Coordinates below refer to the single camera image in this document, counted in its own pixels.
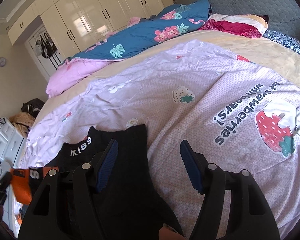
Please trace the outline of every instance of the wardrobe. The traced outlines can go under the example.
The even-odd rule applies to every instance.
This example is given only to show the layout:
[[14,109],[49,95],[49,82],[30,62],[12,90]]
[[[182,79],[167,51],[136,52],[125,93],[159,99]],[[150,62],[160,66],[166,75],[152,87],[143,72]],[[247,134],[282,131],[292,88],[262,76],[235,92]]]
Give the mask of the wardrobe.
[[161,0],[36,0],[34,4],[65,58],[124,29],[131,17],[149,18],[163,9]]

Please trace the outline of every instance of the black handle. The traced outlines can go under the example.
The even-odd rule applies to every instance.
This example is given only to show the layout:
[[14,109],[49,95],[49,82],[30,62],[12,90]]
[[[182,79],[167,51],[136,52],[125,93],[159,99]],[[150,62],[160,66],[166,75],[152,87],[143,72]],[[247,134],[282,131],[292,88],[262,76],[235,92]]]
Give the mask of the black handle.
[[143,2],[142,2],[142,0],[140,0],[140,2],[142,3],[142,5],[143,5]]
[[107,9],[105,9],[106,10],[106,12],[107,12],[107,15],[108,15],[108,17],[110,18],[110,15],[108,14],[108,11],[107,11]]
[[75,36],[73,35],[72,31],[70,30],[71,34],[72,34],[72,37],[75,39]]
[[68,34],[68,37],[69,37],[69,39],[72,41],[72,39],[71,39],[71,37],[70,37],[70,35],[69,35],[69,33],[67,32],[67,34]]
[[[102,10],[101,10],[101,11],[102,11]],[[103,11],[102,11],[102,13],[103,13],[103,16],[104,16],[105,18],[107,18],[106,15],[105,15],[105,13],[104,13]]]

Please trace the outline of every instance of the white strawberry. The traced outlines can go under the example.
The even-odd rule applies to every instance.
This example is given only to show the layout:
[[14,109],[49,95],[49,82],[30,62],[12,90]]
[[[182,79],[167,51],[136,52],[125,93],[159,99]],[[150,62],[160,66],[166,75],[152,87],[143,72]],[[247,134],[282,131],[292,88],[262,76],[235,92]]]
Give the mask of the white strawberry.
[[173,92],[173,100],[178,103],[190,103],[194,99],[194,93],[186,88],[186,87],[179,87],[177,90]]

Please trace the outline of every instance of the bed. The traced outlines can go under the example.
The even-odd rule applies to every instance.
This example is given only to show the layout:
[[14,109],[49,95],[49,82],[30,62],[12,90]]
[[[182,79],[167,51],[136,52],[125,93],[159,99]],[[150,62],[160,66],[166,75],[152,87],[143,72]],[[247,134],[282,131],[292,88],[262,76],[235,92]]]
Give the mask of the bed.
[[[256,95],[258,101],[251,98],[257,93],[262,93]],[[230,136],[220,127],[223,120],[230,122],[232,110],[240,107],[242,112],[237,114],[245,114],[240,121],[236,119],[236,130],[228,128]],[[288,125],[278,126],[278,132],[291,133],[295,142],[287,143],[290,149],[284,146],[279,151],[273,141],[265,139],[268,130],[263,114],[276,119],[268,120],[274,122],[270,127],[286,116]],[[62,143],[78,143],[90,126],[115,131],[143,123],[149,133],[148,160],[155,188],[175,212],[187,238],[203,197],[192,188],[178,154],[182,139],[188,139],[195,151],[224,170],[250,170],[269,202],[282,238],[298,222],[300,55],[293,50],[263,37],[200,30],[109,64],[48,99],[27,139],[21,167],[44,166]],[[228,144],[228,137],[233,144]],[[266,157],[258,154],[270,150],[272,154]],[[226,230],[229,197],[227,194],[218,236]]]

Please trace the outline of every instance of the black garment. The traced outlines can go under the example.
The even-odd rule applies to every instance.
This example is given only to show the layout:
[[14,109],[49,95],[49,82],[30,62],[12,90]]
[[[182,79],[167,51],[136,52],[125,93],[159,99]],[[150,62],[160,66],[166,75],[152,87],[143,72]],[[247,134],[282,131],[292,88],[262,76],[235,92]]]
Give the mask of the black garment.
[[[47,166],[58,166],[61,171],[72,170],[90,161],[95,153],[103,152],[111,139],[117,140],[118,157],[107,187],[100,194],[93,195],[106,238],[158,239],[163,223],[182,234],[175,214],[152,184],[147,159],[146,126],[133,126],[117,132],[98,131],[91,127],[88,137],[90,140],[88,138],[76,145],[64,144],[58,156]],[[74,156],[73,151],[78,147],[81,149],[83,143],[87,147]],[[77,236],[78,227],[71,197],[71,193],[68,194],[69,216],[72,233]]]

